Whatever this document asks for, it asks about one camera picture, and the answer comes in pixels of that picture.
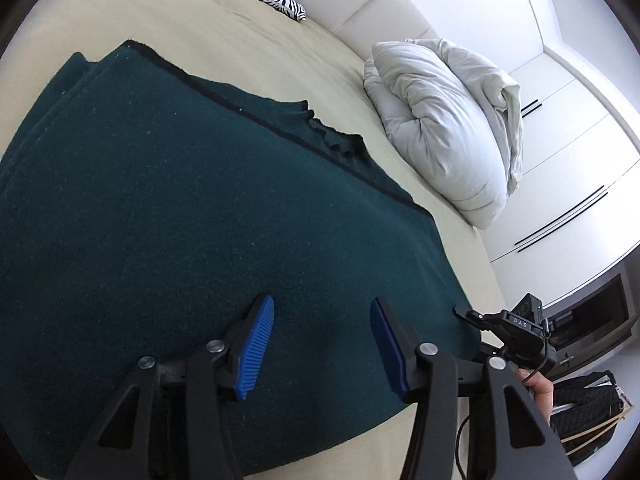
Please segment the person right hand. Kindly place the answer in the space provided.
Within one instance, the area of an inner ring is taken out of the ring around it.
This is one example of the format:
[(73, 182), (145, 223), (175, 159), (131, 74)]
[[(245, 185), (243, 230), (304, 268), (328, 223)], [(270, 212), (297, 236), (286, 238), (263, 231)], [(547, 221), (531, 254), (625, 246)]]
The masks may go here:
[(550, 422), (554, 396), (552, 381), (539, 372), (533, 372), (525, 368), (518, 369), (518, 378), (521, 379), (526, 388), (532, 390), (533, 399), (538, 410), (544, 416), (544, 419)]

